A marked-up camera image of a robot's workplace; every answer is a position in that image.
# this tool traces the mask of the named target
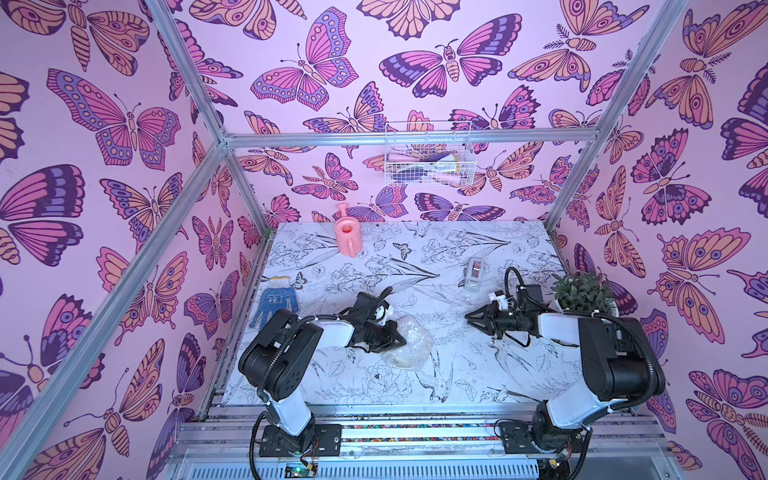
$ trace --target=black cable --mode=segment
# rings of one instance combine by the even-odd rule
[[[261,480],[261,477],[259,476],[259,472],[256,471],[256,463],[253,459],[253,454],[254,454],[254,450],[256,449],[256,444],[260,443],[256,441],[256,435],[259,432],[259,424],[265,418],[266,418],[266,411],[261,412],[259,414],[259,418],[256,419],[256,423],[253,424],[253,429],[250,431],[250,445],[248,448],[248,464],[250,465],[250,474],[253,475],[253,478],[255,478],[256,480]]]
[[[571,476],[568,480],[574,480],[576,475],[581,471],[581,467],[584,466],[584,461],[587,459],[587,451],[589,450],[589,441],[592,440],[592,429],[587,430],[587,435],[584,437],[584,441],[581,443],[581,455],[578,456],[576,466],[571,471]]]

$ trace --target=white wire basket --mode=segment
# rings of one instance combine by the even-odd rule
[[[450,130],[451,121],[431,121],[444,124],[445,130],[427,131],[423,121],[387,122],[384,134],[384,181],[420,185],[449,185],[465,187],[475,179],[475,150],[470,130]],[[424,138],[413,143],[413,132]]]

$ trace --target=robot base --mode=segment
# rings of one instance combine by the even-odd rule
[[[264,435],[261,439],[259,457],[288,457],[295,455],[296,451],[292,447],[293,442],[284,438],[285,435],[286,433],[278,429],[276,426],[267,425],[264,428]],[[341,452],[341,425],[315,425],[315,436],[319,443],[315,449],[315,452],[312,454],[313,456],[339,456]]]

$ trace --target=green plant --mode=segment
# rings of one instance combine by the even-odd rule
[[[614,295],[603,285],[603,279],[597,273],[581,273],[573,278],[554,274],[552,276],[558,279],[553,288],[554,297],[558,299],[563,310],[600,310],[602,313],[612,313]]]

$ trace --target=pink watering can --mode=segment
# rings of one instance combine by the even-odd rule
[[[357,254],[362,251],[360,222],[355,217],[347,216],[347,204],[339,204],[338,207],[341,217],[333,225],[333,231],[336,232],[339,252],[348,257],[357,257]]]

